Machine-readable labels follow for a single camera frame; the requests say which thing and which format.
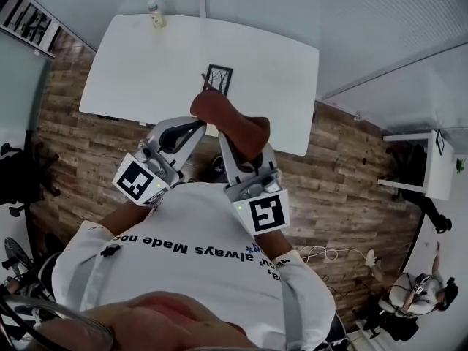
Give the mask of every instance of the small framed picture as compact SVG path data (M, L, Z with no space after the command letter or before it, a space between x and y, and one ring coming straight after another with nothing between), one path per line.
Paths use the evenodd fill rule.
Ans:
M231 68L210 64L206 73L203 90L206 91L214 88L227 96L232 76L233 70Z
M436 144L439 149L440 156L442 156L442 152L444 151L445 143L444 143L444 138L442 136L442 133L440 130L437 131L437 136L436 136Z

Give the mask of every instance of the brown cloth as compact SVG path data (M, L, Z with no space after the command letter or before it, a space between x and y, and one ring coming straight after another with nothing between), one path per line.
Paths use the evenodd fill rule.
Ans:
M225 133L246 161L255 159L270 138L268 118L244 116L218 91L200 92L190 113Z

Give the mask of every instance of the glass panel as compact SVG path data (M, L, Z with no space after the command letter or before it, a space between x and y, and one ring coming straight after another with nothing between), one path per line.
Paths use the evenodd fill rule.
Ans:
M0 31L0 128L33 129L51 61Z

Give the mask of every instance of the skin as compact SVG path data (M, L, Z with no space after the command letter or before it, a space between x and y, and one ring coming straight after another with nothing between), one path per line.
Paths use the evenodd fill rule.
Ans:
M112 330L116 339L112 350L257 348L239 326L220 320L193 298L170 292L152 292L84 314ZM46 322L39 332L71 351L102 351L105 348L102 340L73 320Z

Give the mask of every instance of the white desk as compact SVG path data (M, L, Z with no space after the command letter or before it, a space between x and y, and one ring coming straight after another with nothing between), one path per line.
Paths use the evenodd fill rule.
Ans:
M452 186L453 171L455 170L455 161L453 157L453 147L444 140L445 147L440 155L436 144L437 132L408 135L388 135L383 138L385 142L398 142L404 140L427 140L427 161L426 174L424 175L424 185L413 186L402 184L400 182L385 181L380 179L377 183L396 187L398 189L422 192L425 196L432 199L448 200L450 188Z
M220 20L168 15L114 17L86 81L80 111L156 124L189 116L209 64L233 68L228 98L270 119L273 148L305 155L319 51L271 32ZM217 135L214 127L208 134Z

